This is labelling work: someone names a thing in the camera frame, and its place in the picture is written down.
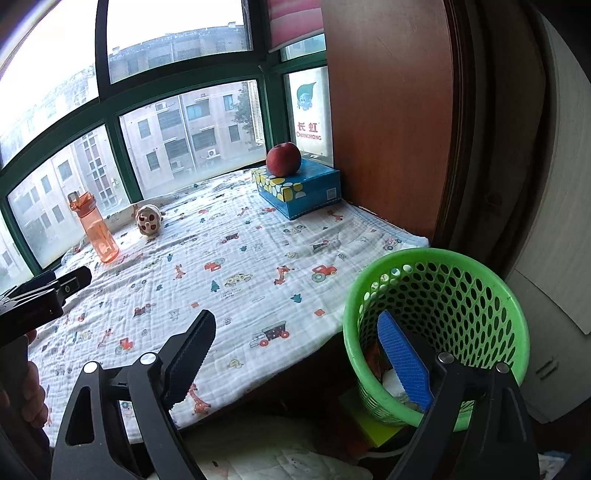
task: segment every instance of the window frame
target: window frame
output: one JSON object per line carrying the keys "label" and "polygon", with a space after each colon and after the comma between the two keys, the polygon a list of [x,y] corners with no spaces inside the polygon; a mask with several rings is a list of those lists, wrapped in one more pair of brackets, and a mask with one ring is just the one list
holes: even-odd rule
{"label": "window frame", "polygon": [[[186,59],[139,72],[111,84],[106,42],[108,5],[109,0],[98,0],[95,19],[95,69],[98,97],[80,105],[39,133],[0,170],[0,212],[23,260],[33,275],[57,268],[60,265],[60,259],[49,265],[47,269],[40,267],[18,226],[8,202],[8,195],[55,153],[94,128],[104,125],[115,164],[121,175],[122,186],[131,203],[139,202],[143,196],[125,146],[119,116],[142,106],[162,103],[171,96],[192,90],[256,80],[265,146],[269,150],[273,145],[291,139],[287,97],[282,76],[285,73],[326,65],[324,51],[288,61],[281,60],[279,51],[269,53],[270,26],[265,2],[243,0],[243,5],[248,7],[244,20],[250,33],[246,39],[250,50]],[[191,139],[186,140],[191,148]],[[51,182],[49,185],[53,190],[54,186]]]}

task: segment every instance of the red apple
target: red apple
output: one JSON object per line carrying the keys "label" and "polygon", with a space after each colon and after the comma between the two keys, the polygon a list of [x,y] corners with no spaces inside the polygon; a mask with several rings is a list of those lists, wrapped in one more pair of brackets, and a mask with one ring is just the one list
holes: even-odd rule
{"label": "red apple", "polygon": [[300,150],[291,142],[275,145],[267,154],[267,170],[275,177],[294,175],[300,166]]}

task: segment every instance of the wooden panel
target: wooden panel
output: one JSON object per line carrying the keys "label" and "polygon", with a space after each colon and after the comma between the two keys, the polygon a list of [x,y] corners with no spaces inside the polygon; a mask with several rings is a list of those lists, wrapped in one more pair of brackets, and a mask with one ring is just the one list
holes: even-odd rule
{"label": "wooden panel", "polygon": [[343,197],[433,238],[452,138],[442,0],[323,0],[335,168]]}

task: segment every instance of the green basket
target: green basket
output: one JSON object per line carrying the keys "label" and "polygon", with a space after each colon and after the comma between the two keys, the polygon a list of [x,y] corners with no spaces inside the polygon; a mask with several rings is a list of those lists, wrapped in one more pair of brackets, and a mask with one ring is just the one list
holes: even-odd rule
{"label": "green basket", "polygon": [[[521,384],[530,357],[530,335],[517,299],[505,283],[464,255],[435,248],[410,248],[376,260],[351,287],[345,306],[345,347],[359,379],[367,410],[393,426],[418,426],[423,414],[398,402],[369,369],[363,353],[375,343],[378,315],[389,310],[439,353],[465,365],[490,368],[507,362]],[[464,402],[455,430],[470,422]]]}

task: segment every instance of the blue gripper pad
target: blue gripper pad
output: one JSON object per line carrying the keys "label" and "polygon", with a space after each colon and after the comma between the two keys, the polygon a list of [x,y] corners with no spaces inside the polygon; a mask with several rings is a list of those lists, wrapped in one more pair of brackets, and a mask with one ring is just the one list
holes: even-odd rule
{"label": "blue gripper pad", "polygon": [[429,372],[388,311],[379,314],[378,339],[408,398],[426,412],[433,402]]}

